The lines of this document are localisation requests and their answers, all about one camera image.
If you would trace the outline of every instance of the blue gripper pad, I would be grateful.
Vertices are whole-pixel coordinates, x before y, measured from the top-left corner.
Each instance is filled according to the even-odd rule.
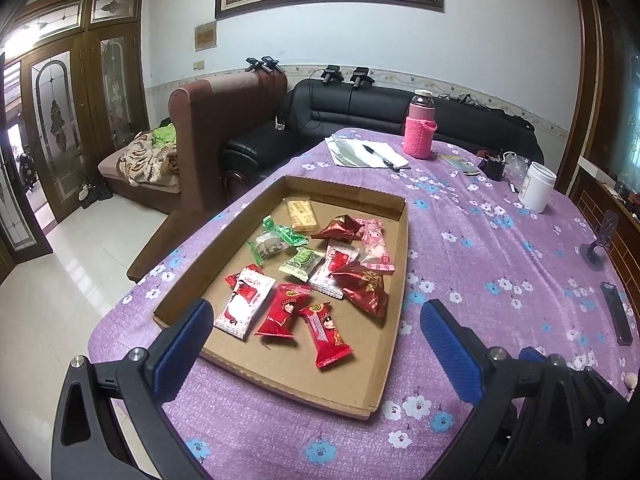
[[[482,370],[454,332],[462,328],[439,300],[427,301],[420,311],[420,328],[431,345],[460,400],[477,406],[484,395]]]
[[[522,359],[523,361],[533,361],[535,363],[541,363],[546,359],[546,357],[544,357],[540,352],[533,348],[533,346],[527,346],[520,350],[518,359]]]
[[[176,323],[163,330],[152,343],[145,375],[154,402],[175,399],[211,330],[211,304],[197,298]]]

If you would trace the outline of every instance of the white jar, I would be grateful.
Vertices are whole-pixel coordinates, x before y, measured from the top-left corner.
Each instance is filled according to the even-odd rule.
[[[527,209],[542,213],[556,184],[556,174],[542,164],[532,162],[518,195]]]

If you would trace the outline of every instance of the floral tablecloth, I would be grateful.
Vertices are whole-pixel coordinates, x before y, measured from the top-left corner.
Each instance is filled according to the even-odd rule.
[[[402,137],[347,128],[345,137]],[[436,142],[439,153],[461,153]],[[505,182],[468,177],[441,159],[410,159],[400,174],[334,166],[324,143],[291,160],[221,212],[133,287],[98,324],[93,362],[119,360],[148,346],[159,329],[151,313],[210,241],[266,186],[302,175],[404,196],[409,207],[406,292],[383,403],[368,421],[303,406],[198,359],[164,409],[188,447],[216,479],[421,478],[459,430],[461,402],[420,331],[420,307],[439,298],[489,346],[512,356],[532,345],[569,366],[593,365],[626,394],[623,373],[638,371],[637,337],[616,343],[600,282],[622,284],[607,260],[590,270],[578,246],[593,232],[575,205],[554,192],[543,214],[528,211]],[[636,320],[626,306],[632,331]]]

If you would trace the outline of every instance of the cardboard tray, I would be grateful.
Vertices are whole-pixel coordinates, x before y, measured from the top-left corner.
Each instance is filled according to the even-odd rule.
[[[334,413],[367,419],[380,405],[386,377],[396,345],[404,294],[408,241],[408,211],[404,198],[297,176],[284,176],[257,196],[213,240],[177,280],[154,313],[165,328],[198,296],[208,300],[216,316],[224,309],[230,288],[224,277],[239,272],[253,259],[246,241],[262,232],[262,218],[271,214],[276,224],[289,225],[283,199],[308,196],[319,228],[341,214],[382,220],[387,248],[396,270],[386,275],[389,306],[384,322],[375,320],[348,300],[336,300],[312,291],[312,304],[330,301],[332,317],[353,354],[325,368],[315,366],[316,347],[302,318],[296,318],[294,339],[263,338],[253,332],[266,316],[270,298],[250,326],[245,341],[217,328],[207,339],[201,355],[205,359],[268,390]],[[361,242],[354,242],[362,248]],[[325,240],[311,240],[309,247],[326,249]],[[281,282],[299,283],[278,270],[292,253],[283,251],[265,262],[264,270]]]

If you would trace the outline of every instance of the black pen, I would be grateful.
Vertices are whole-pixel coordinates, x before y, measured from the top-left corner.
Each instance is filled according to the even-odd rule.
[[[386,160],[385,157],[383,157],[382,155],[380,155],[379,153],[376,153],[375,150],[371,147],[371,146],[367,146],[366,144],[363,144],[364,149],[367,150],[369,153],[371,153],[372,155],[377,155],[380,157],[380,159],[382,160],[382,163],[388,167],[390,170],[395,171],[396,173],[400,173],[400,169],[396,168],[391,162],[389,162],[388,160]]]

